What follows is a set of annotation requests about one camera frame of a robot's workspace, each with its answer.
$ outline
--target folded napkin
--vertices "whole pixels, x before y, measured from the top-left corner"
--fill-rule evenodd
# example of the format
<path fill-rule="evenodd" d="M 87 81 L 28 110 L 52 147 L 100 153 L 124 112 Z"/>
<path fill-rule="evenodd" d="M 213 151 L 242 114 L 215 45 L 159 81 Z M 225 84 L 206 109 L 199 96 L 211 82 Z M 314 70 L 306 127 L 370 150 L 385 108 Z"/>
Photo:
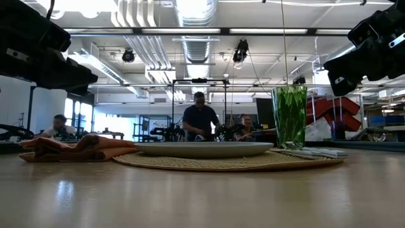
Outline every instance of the folded napkin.
<path fill-rule="evenodd" d="M 84 136 L 76 144 L 40 137 L 22 141 L 20 145 L 33 150 L 19 155 L 26 162 L 103 162 L 114 156 L 138 152 L 134 142 L 92 135 Z"/>

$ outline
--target seated man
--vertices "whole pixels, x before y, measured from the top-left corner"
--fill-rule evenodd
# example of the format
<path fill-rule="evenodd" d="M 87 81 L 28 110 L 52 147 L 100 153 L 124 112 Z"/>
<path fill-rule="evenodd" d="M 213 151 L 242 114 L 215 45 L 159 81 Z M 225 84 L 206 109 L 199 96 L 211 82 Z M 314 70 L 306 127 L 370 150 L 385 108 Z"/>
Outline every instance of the seated man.
<path fill-rule="evenodd" d="M 62 114 L 56 115 L 53 118 L 53 127 L 50 129 L 45 130 L 43 133 L 34 137 L 47 137 L 47 138 L 55 138 L 55 135 L 58 134 L 73 134 L 76 135 L 76 128 L 72 126 L 66 126 L 66 117 Z"/>
<path fill-rule="evenodd" d="M 245 126 L 244 129 L 235 133 L 235 138 L 237 141 L 254 141 L 252 131 L 255 129 L 252 127 L 252 120 L 250 115 L 241 115 L 242 124 Z"/>
<path fill-rule="evenodd" d="M 187 141 L 194 142 L 196 136 L 203 136 L 208 141 L 213 141 L 211 122 L 218 128 L 220 121 L 214 109 L 205 105 L 203 92 L 194 95 L 195 105 L 184 111 L 183 127 L 187 130 Z"/>

